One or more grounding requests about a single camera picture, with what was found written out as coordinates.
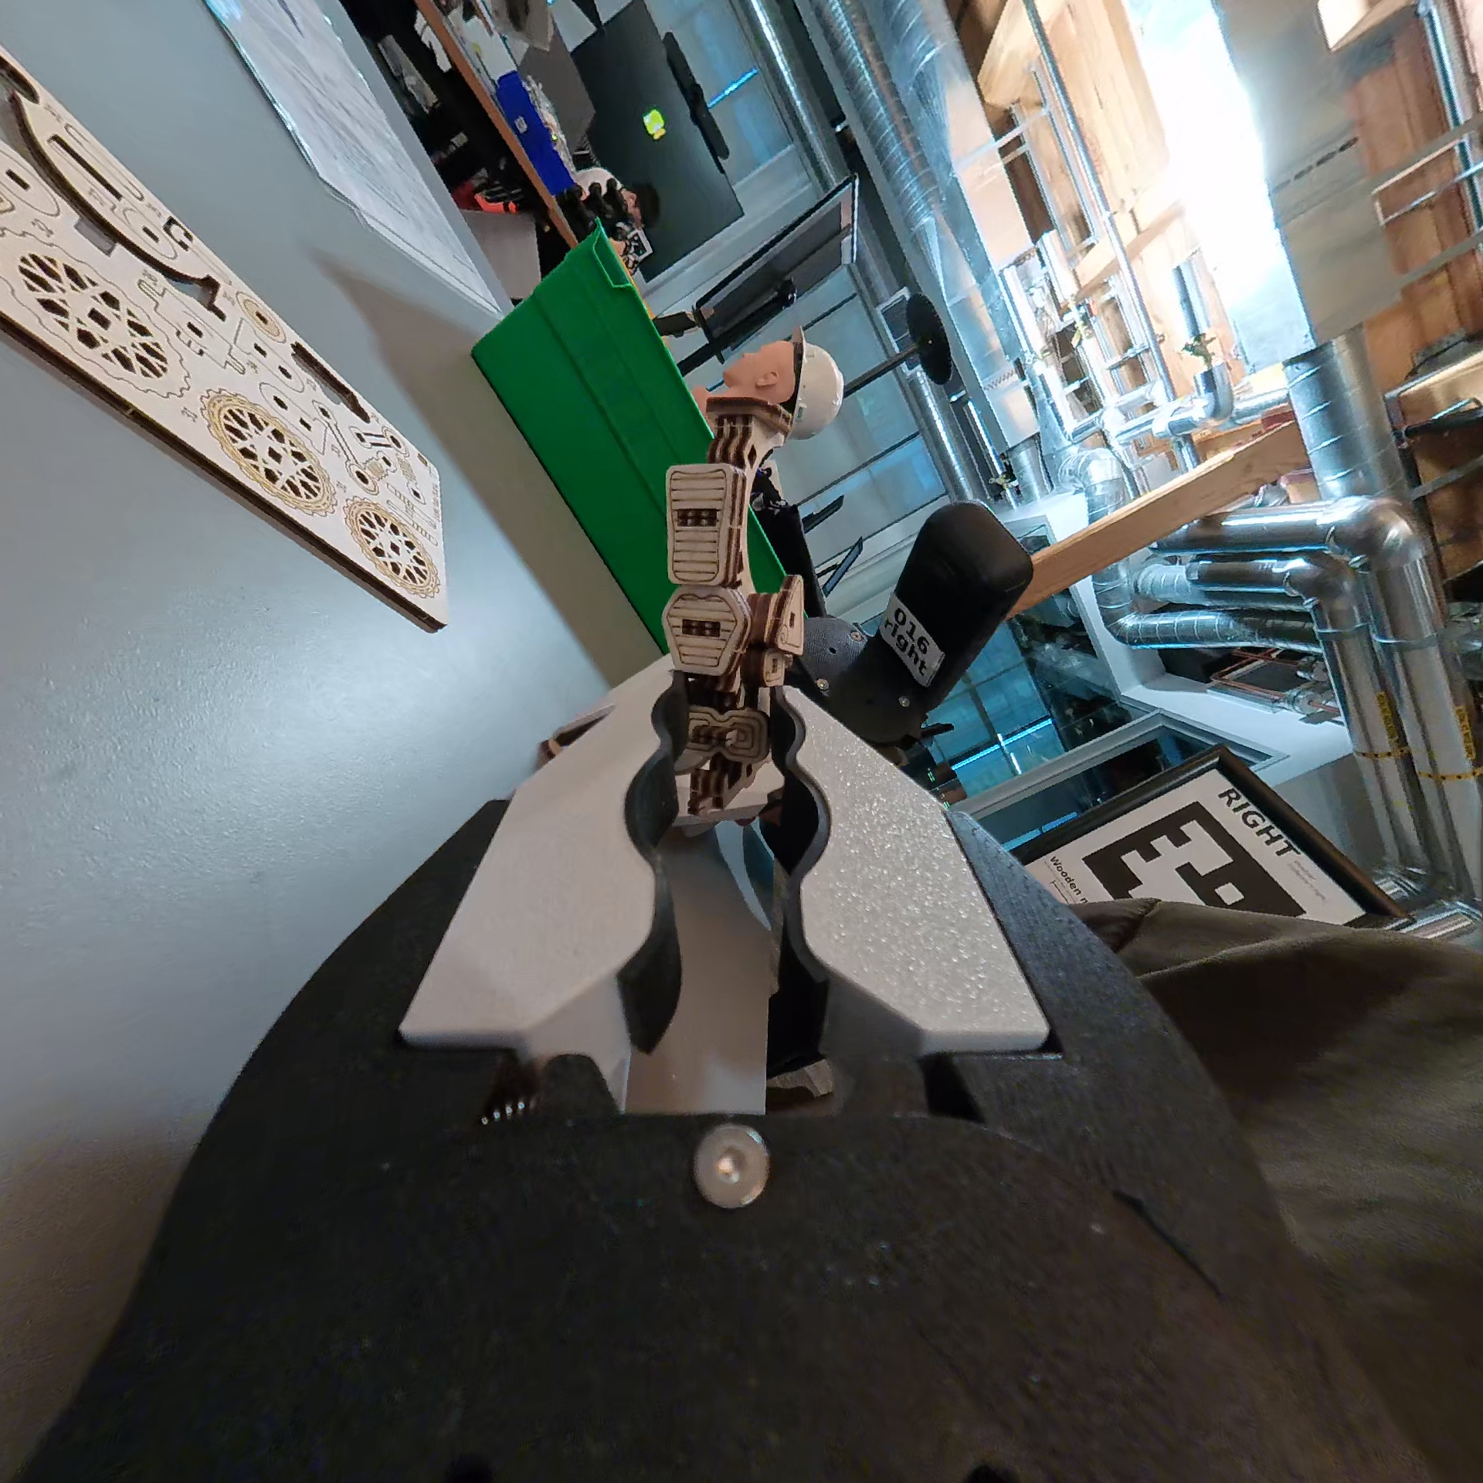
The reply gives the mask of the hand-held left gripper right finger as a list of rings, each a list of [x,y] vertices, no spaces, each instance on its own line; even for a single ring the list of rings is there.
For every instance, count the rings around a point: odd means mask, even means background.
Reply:
[[[777,694],[772,738],[782,1048],[1045,1048],[1047,1015],[950,812],[802,692]]]

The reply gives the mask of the black round stand lamp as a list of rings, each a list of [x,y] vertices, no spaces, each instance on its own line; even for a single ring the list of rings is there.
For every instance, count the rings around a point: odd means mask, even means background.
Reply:
[[[904,300],[904,321],[909,330],[908,342],[894,356],[844,381],[844,399],[906,365],[917,365],[936,386],[948,385],[954,376],[952,341],[932,302],[924,295],[909,293]]]

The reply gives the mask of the black computer monitor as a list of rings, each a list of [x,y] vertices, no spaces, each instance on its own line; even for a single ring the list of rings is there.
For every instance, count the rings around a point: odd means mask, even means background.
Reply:
[[[853,266],[860,238],[860,176],[849,175],[740,266],[703,293],[692,316],[722,358],[834,272]]]
[[[646,3],[623,5],[570,55],[593,106],[593,155],[625,187],[659,192],[645,268],[666,272],[744,215],[724,169],[729,146],[678,39]]]

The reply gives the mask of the grey desk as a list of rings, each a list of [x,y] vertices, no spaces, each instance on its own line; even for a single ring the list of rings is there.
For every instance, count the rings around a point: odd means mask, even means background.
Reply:
[[[4,342],[4,1306],[110,1306],[247,1054],[553,727],[655,655],[477,372],[491,309],[309,168],[205,3],[4,46],[442,475],[427,634]]]

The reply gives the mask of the wooden model assembly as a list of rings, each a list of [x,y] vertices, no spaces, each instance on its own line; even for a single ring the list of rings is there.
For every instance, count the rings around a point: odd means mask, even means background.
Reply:
[[[772,754],[772,699],[804,653],[804,581],[754,586],[749,517],[754,478],[788,439],[791,409],[759,395],[719,395],[701,462],[666,475],[673,595],[662,611],[669,657],[687,704],[676,773],[691,780],[687,815],[710,826]]]

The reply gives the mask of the printed paper in sleeve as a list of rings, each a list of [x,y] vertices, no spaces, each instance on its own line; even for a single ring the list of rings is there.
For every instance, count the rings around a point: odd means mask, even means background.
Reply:
[[[385,242],[500,319],[507,300],[458,236],[322,3],[207,9],[329,189]]]

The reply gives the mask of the brown shirt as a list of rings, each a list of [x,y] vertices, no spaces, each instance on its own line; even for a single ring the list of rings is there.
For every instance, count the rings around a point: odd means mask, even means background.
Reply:
[[[1183,902],[1072,911],[1227,1096],[1434,1476],[1480,1479],[1480,950]]]

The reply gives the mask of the green plastic bin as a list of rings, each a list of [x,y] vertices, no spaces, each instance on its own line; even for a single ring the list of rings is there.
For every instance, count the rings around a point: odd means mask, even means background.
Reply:
[[[473,360],[662,651],[666,476],[713,429],[601,228],[473,346]]]

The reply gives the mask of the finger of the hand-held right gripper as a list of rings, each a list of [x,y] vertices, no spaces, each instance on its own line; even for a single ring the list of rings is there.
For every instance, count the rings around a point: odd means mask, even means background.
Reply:
[[[558,754],[572,747],[585,732],[597,727],[613,711],[639,708],[645,715],[650,715],[657,699],[669,690],[673,679],[673,671],[641,671],[622,681],[595,704],[556,727],[540,743],[540,768],[546,768]]]

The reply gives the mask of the mannequin with white helmet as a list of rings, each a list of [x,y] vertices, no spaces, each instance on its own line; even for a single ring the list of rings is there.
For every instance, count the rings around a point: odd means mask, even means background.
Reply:
[[[770,404],[789,415],[788,439],[811,439],[821,434],[839,415],[844,401],[844,378],[834,356],[805,339],[796,328],[788,339],[772,341],[733,360],[722,372],[719,390],[703,385],[692,388],[699,411],[713,425],[736,399]],[[751,508],[759,529],[784,574],[804,584],[804,612],[825,618],[826,604],[807,547],[804,519],[781,491],[770,457],[756,457],[751,487]]]

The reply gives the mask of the wooden workbench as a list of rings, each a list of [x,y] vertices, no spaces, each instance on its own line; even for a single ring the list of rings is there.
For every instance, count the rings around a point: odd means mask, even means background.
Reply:
[[[438,37],[438,44],[449,55],[456,72],[468,85],[470,93],[486,113],[493,129],[500,134],[510,157],[518,162],[532,189],[544,203],[551,228],[569,249],[578,247],[583,236],[572,228],[562,201],[549,190],[548,180],[539,173],[535,160],[526,150],[526,134],[507,118],[473,47],[466,44],[465,32],[454,26],[450,19],[450,16],[463,10],[463,3],[417,2],[415,5],[431,33]]]

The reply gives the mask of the wooden beam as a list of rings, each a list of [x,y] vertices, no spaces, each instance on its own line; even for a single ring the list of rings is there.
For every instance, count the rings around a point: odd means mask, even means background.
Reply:
[[[1250,443],[1218,454],[1128,506],[1091,519],[1086,528],[1031,556],[1028,589],[1012,618],[1097,572],[1121,563],[1173,531],[1233,506],[1263,485],[1308,464],[1301,427],[1291,420]]]

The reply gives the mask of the wooden gear parts sheet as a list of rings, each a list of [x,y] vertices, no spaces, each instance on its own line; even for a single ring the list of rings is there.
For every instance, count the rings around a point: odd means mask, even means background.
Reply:
[[[6,330],[408,618],[447,625],[433,461],[2,58]]]

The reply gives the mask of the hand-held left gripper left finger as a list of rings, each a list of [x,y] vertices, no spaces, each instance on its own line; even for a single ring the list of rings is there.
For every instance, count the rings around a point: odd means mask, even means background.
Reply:
[[[678,817],[683,687],[615,710],[505,808],[406,1015],[422,1048],[521,1063],[583,1054],[616,1098],[680,996],[675,897],[659,842]]]

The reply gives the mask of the framed marker poster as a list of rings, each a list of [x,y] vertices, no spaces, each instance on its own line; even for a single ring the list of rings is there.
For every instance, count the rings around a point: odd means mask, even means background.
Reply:
[[[1411,916],[1225,747],[1033,837],[1014,856],[1065,904],[1146,898],[1363,927]]]

